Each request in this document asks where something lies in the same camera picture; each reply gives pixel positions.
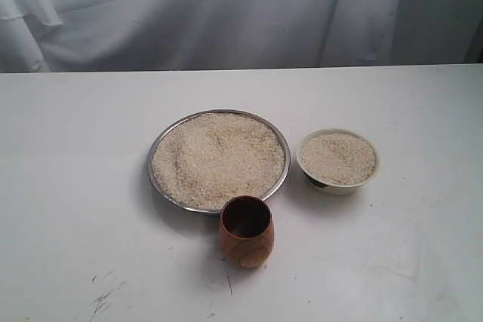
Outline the steel plate of rice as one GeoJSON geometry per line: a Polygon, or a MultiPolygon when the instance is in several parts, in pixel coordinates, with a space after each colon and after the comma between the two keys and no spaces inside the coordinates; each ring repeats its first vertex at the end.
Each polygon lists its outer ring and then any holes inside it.
{"type": "Polygon", "coordinates": [[[218,214],[231,198],[267,200],[287,179],[283,134],[249,112],[214,109],[175,121],[155,139],[146,162],[152,187],[184,210],[218,214]]]}

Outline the white fabric backdrop curtain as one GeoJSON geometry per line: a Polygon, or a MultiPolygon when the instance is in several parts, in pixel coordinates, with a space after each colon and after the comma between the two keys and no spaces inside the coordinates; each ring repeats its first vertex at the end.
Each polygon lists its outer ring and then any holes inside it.
{"type": "Polygon", "coordinates": [[[3,72],[469,63],[482,0],[1,0],[3,72]]]}

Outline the brown wooden cup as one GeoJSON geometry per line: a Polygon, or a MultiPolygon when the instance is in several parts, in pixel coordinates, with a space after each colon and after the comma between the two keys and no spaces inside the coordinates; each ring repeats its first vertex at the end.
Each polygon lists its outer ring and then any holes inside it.
{"type": "Polygon", "coordinates": [[[248,195],[228,201],[219,218],[220,250],[239,268],[259,268],[270,256],[275,241],[269,206],[248,195]]]}

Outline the white bowl of rice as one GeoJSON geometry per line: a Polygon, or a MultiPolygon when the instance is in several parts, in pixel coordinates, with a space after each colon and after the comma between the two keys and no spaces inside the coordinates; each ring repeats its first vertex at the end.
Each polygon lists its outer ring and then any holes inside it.
{"type": "Polygon", "coordinates": [[[380,169],[380,157],[363,136],[344,129],[322,129],[306,135],[296,160],[309,184],[329,195],[348,195],[369,183],[380,169]]]}

